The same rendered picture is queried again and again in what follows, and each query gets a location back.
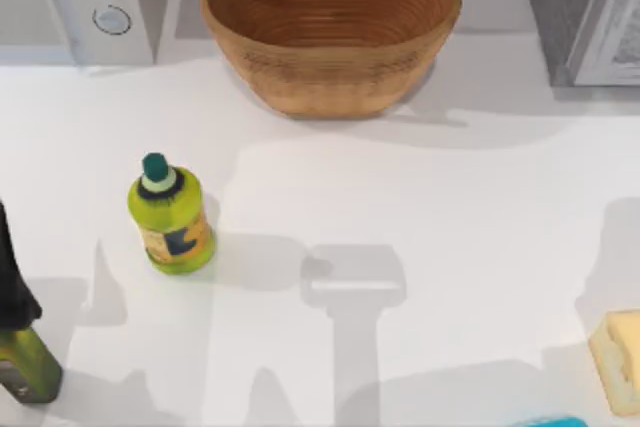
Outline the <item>small microwave knob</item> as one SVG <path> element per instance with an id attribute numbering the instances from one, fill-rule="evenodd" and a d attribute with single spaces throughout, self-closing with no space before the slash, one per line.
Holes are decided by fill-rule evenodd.
<path id="1" fill-rule="evenodd" d="M 132 27 L 132 20 L 129 14 L 114 5 L 95 9 L 92 14 L 92 20 L 101 32 L 111 36 L 124 35 Z"/>

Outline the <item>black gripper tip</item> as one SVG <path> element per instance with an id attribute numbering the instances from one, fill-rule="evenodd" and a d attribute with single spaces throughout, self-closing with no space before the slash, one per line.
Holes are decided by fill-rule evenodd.
<path id="1" fill-rule="evenodd" d="M 41 316 L 42 308 L 18 267 L 6 211 L 0 201 L 0 330 L 27 329 Z"/>

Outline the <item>blue object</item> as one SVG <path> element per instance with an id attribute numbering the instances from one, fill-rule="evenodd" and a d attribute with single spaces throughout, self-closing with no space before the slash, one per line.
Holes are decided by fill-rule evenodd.
<path id="1" fill-rule="evenodd" d="M 589 427 L 581 418 L 573 415 L 541 417 L 522 421 L 509 427 Z"/>

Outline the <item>pale yellow bread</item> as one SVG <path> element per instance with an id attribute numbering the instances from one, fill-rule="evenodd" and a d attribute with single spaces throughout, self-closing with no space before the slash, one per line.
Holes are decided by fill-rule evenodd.
<path id="1" fill-rule="evenodd" d="M 611 412 L 640 416 L 640 310 L 606 313 L 588 344 Z"/>

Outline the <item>green bottle with dark cap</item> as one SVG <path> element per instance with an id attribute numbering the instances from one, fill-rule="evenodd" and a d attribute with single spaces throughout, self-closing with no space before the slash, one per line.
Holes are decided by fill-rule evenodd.
<path id="1" fill-rule="evenodd" d="M 213 257 L 216 235 L 201 183 L 189 169 L 170 164 L 159 152 L 146 154 L 127 205 L 148 258 L 161 272 L 189 274 Z"/>

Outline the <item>olive green bottle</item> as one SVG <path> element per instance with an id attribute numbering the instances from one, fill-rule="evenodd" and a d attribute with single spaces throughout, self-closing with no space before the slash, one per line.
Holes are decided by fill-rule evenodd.
<path id="1" fill-rule="evenodd" d="M 32 328 L 0 330 L 0 385 L 17 402 L 49 404 L 62 380 L 62 366 Z"/>

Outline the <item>brown woven basket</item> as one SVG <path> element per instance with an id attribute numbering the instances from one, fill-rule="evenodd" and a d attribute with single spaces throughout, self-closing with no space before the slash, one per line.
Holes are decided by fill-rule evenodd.
<path id="1" fill-rule="evenodd" d="M 427 74 L 462 0 L 200 0 L 234 71 L 288 115 L 358 118 Z"/>

